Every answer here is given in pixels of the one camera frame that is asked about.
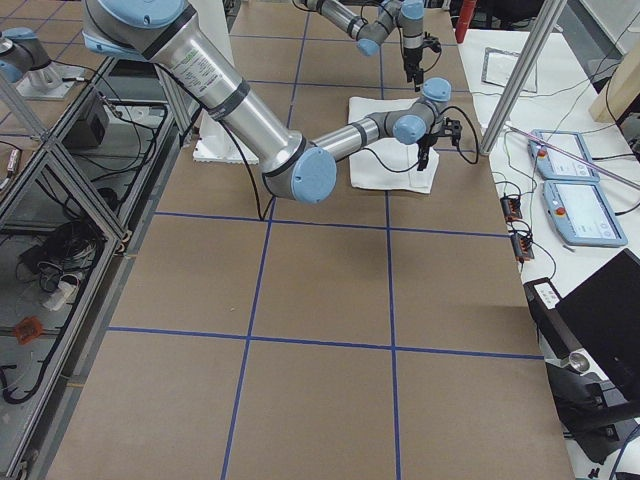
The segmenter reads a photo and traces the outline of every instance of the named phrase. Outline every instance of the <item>light blue cap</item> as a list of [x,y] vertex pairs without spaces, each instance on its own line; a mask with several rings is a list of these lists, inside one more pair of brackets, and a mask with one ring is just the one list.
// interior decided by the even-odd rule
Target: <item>light blue cap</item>
[[451,84],[444,78],[430,78],[422,86],[422,95],[433,102],[448,102],[451,100]]
[[107,55],[109,57],[120,58],[122,60],[133,60],[136,62],[147,61],[146,58],[132,48],[124,48],[120,45],[106,42],[101,38],[95,38],[91,35],[87,35],[84,31],[82,32],[82,35],[84,36],[85,47],[99,55]]
[[0,72],[10,83],[16,83],[22,78],[22,72],[10,63],[0,62]]
[[2,35],[9,40],[36,40],[38,37],[27,27],[16,27],[3,30]]
[[302,203],[318,203],[336,186],[336,160],[326,150],[313,147],[304,152],[291,173],[293,198]]
[[112,16],[136,28],[166,27],[180,16],[184,0],[98,0]]
[[424,17],[422,0],[404,0],[401,7],[402,15],[409,20],[420,20]]
[[412,145],[427,133],[427,125],[417,115],[403,115],[393,125],[393,136],[400,143]]
[[361,38],[358,40],[358,50],[365,57],[370,57],[371,55],[375,55],[380,50],[380,45],[378,45],[373,40],[369,40],[368,38]]

